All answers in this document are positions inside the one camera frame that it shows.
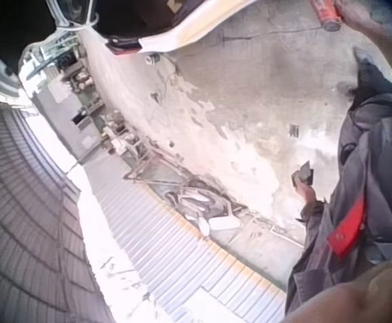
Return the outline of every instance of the concrete wall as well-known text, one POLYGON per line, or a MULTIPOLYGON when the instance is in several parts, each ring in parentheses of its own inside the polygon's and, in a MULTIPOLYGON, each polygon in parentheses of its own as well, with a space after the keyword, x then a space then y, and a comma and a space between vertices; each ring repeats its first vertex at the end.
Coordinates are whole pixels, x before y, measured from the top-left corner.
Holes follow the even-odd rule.
POLYGON ((82 108, 82 103, 70 91, 63 90, 59 95, 58 98, 57 94, 51 93, 49 84, 44 86, 40 93, 34 94, 32 101, 55 130, 64 146, 78 161, 81 161, 98 147, 101 142, 100 133, 94 123, 79 130, 71 119, 76 116, 78 109, 82 108))

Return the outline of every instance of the hand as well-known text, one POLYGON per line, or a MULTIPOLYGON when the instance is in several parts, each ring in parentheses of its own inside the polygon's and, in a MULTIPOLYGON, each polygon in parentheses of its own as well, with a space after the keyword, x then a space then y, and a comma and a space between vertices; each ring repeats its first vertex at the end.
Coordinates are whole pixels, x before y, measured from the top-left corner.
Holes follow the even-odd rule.
POLYGON ((335 7, 341 14, 345 24, 359 32, 373 22, 370 18, 369 10, 360 3, 351 3, 349 0, 335 0, 335 7))
POLYGON ((296 193, 303 197, 306 203, 316 202, 317 195, 315 194, 314 189, 308 184, 301 182, 298 176, 295 176, 294 179, 296 183, 296 193))

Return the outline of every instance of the corrugated metal panel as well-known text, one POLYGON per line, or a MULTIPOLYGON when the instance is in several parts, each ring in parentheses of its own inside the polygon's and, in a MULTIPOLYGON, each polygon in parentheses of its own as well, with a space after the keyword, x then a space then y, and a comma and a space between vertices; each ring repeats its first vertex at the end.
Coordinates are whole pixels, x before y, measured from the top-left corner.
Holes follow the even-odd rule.
POLYGON ((113 322, 85 256, 78 198, 22 112, 0 108, 0 322, 113 322))
POLYGON ((144 184, 124 181, 129 167, 99 151, 84 165, 112 234, 143 283, 176 322, 191 322, 186 301, 199 289, 249 323, 279 322, 285 294, 168 207, 144 184))

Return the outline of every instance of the debris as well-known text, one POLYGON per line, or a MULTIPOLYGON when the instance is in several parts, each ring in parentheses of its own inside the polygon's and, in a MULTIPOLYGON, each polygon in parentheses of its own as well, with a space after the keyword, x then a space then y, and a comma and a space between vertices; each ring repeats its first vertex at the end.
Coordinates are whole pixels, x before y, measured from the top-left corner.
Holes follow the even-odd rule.
POLYGON ((157 92, 151 93, 151 98, 156 101, 156 103, 161 104, 160 95, 157 92))

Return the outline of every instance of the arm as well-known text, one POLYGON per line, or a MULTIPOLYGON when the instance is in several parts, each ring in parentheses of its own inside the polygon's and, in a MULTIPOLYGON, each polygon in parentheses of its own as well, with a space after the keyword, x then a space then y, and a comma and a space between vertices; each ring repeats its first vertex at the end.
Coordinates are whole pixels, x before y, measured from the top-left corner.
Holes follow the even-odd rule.
POLYGON ((335 5, 344 22, 372 40, 392 68, 392 29, 372 20, 370 12, 363 5, 349 3, 347 0, 336 0, 335 5))
POLYGON ((301 219, 297 221, 306 227, 305 250, 309 244, 317 237, 319 224, 324 212, 324 203, 317 200, 314 189, 295 176, 296 193, 305 200, 306 205, 301 211, 301 219))

